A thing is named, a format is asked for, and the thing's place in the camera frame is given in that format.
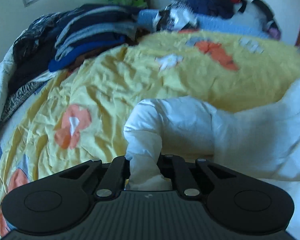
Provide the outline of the white quilted down jacket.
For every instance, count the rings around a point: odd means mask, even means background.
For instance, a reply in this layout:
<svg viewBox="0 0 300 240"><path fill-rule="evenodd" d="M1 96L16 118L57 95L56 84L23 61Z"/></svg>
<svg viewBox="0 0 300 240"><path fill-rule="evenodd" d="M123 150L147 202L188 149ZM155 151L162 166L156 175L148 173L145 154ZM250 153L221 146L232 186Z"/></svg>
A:
<svg viewBox="0 0 300 240"><path fill-rule="evenodd" d="M295 211L287 228L300 239L300 79L281 100L237 113L190 96L145 99L123 129L130 162L127 189L169 190L157 162L161 153L213 161L286 190Z"/></svg>

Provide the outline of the yellow floral bed sheet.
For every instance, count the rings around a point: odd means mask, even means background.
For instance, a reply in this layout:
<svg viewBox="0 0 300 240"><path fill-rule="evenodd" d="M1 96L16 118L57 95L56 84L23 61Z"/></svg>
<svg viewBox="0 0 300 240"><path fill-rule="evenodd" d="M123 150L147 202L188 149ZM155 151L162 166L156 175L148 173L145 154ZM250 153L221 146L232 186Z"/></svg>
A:
<svg viewBox="0 0 300 240"><path fill-rule="evenodd" d="M208 31L159 32L60 72L19 109L0 159L0 204L23 183L92 158L124 155L123 126L143 99L190 95L239 112L280 100L300 78L300 49ZM7 232L0 209L0 238Z"/></svg>

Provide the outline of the black and white garment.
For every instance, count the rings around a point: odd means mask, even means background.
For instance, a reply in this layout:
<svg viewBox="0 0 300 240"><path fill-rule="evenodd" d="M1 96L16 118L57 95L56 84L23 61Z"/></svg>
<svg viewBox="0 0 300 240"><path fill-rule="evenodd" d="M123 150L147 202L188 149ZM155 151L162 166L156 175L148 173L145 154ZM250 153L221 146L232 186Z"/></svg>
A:
<svg viewBox="0 0 300 240"><path fill-rule="evenodd" d="M154 31L180 31L197 29L198 20L187 8L171 8L159 10L152 21Z"/></svg>

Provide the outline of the light blue blanket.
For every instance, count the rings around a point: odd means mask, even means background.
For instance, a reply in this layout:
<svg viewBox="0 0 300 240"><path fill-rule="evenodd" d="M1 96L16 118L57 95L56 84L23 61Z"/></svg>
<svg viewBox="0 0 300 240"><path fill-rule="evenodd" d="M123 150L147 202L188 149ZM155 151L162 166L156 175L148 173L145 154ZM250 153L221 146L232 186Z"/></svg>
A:
<svg viewBox="0 0 300 240"><path fill-rule="evenodd" d="M137 23L149 30L155 32L153 29L153 20L158 14L156 9L143 9L138 14ZM227 20L215 18L211 16L196 14L198 28L205 31L237 34L237 35L248 35L258 38L270 38L270 36L264 31L257 30L254 27L248 27L246 25L232 23Z"/></svg>

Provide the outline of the stack of dark folded sweaters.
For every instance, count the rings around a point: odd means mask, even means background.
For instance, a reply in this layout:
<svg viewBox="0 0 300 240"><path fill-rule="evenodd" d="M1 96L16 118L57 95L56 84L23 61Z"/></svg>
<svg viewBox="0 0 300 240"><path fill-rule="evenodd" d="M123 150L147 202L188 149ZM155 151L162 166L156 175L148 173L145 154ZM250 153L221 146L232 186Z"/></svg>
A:
<svg viewBox="0 0 300 240"><path fill-rule="evenodd" d="M134 41L139 12L123 5L85 4L36 19L13 44L16 70L8 82L9 93L47 70L69 67L88 52Z"/></svg>

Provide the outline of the black bag at wall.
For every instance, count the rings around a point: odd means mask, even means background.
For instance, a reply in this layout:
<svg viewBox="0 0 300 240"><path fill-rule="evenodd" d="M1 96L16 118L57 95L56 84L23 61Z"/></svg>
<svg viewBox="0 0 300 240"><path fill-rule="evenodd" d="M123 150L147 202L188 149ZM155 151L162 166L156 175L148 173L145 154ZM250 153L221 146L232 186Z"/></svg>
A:
<svg viewBox="0 0 300 240"><path fill-rule="evenodd" d="M269 36L275 40L281 40L281 30L275 21L275 16L263 0L253 0L253 5L255 5L262 14L265 16L263 29L269 34Z"/></svg>

